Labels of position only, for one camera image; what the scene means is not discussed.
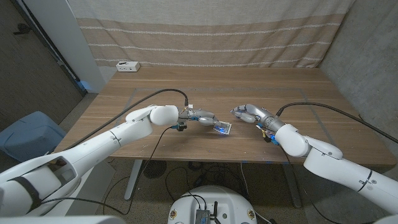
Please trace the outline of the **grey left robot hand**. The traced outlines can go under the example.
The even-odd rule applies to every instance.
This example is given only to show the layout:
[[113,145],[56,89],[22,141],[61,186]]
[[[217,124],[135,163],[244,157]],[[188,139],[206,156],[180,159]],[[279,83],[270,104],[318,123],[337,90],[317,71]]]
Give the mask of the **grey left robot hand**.
[[184,108],[178,111],[178,121],[177,121],[177,130],[183,131],[187,128],[187,121],[198,121],[203,126],[213,126],[213,129],[219,133],[227,134],[230,128],[229,124],[221,122],[212,112],[202,110],[202,109],[193,109],[193,108]]

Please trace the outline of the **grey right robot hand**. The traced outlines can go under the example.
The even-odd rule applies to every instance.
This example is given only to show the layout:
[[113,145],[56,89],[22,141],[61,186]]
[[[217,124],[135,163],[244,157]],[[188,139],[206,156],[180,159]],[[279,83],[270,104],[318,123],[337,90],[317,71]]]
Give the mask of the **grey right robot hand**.
[[252,104],[237,106],[230,113],[247,123],[260,123],[263,127],[273,132],[277,132],[285,125],[283,121],[266,109]]

